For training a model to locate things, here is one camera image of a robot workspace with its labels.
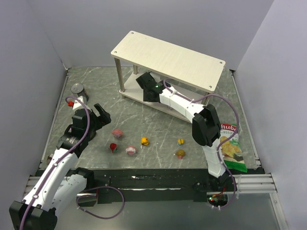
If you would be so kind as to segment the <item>pink round toy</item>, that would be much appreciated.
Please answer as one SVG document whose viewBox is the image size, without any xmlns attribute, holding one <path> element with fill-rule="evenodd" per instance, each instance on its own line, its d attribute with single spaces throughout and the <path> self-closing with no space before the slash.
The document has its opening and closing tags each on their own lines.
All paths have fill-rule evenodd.
<svg viewBox="0 0 307 230">
<path fill-rule="evenodd" d="M 115 138 L 120 138 L 123 136 L 123 132 L 120 129 L 114 129 L 111 133 Z"/>
</svg>

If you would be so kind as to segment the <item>pink white toy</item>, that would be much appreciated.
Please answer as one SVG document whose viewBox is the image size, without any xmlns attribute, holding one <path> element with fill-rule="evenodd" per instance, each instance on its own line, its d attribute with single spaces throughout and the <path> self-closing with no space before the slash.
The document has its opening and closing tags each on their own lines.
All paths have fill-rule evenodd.
<svg viewBox="0 0 307 230">
<path fill-rule="evenodd" d="M 134 147 L 134 146 L 128 146 L 126 149 L 125 149 L 125 152 L 130 155 L 130 156 L 133 156 L 137 153 L 137 149 Z"/>
</svg>

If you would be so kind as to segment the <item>yellow duck burger toy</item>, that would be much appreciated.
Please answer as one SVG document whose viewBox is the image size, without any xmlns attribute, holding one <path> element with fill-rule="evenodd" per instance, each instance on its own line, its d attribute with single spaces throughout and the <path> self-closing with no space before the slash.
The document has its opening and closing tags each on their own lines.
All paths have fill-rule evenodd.
<svg viewBox="0 0 307 230">
<path fill-rule="evenodd" d="M 147 145 L 149 145 L 149 140 L 148 140 L 147 137 L 142 137 L 142 138 L 141 138 L 141 145 L 142 145 L 142 146 L 147 146 Z"/>
</svg>

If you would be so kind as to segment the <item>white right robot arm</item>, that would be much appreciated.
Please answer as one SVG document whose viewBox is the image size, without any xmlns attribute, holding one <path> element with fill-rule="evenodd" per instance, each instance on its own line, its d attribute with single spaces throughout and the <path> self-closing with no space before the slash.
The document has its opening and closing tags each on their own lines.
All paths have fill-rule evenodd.
<svg viewBox="0 0 307 230">
<path fill-rule="evenodd" d="M 182 95 L 165 81 L 157 82 L 146 72 L 136 79 L 143 90 L 143 101 L 164 104 L 179 112 L 192 124 L 192 137 L 202 146 L 205 154 L 208 172 L 219 178 L 225 173 L 221 163 L 221 153 L 218 145 L 221 136 L 221 123 L 213 105 L 202 105 L 193 102 Z"/>
</svg>

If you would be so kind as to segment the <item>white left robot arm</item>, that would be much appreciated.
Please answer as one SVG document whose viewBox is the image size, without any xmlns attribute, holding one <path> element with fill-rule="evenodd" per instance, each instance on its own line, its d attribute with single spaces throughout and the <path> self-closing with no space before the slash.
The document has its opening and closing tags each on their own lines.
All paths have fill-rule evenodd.
<svg viewBox="0 0 307 230">
<path fill-rule="evenodd" d="M 87 105 L 77 100 L 73 103 L 74 115 L 59 139 L 51 162 L 21 202 L 14 201 L 9 213 L 16 230 L 53 230 L 60 213 L 85 189 L 94 184 L 91 170 L 77 168 L 67 182 L 64 177 L 77 163 L 80 155 L 95 137 L 97 130 L 111 122 L 111 117 L 98 103 L 96 115 Z"/>
</svg>

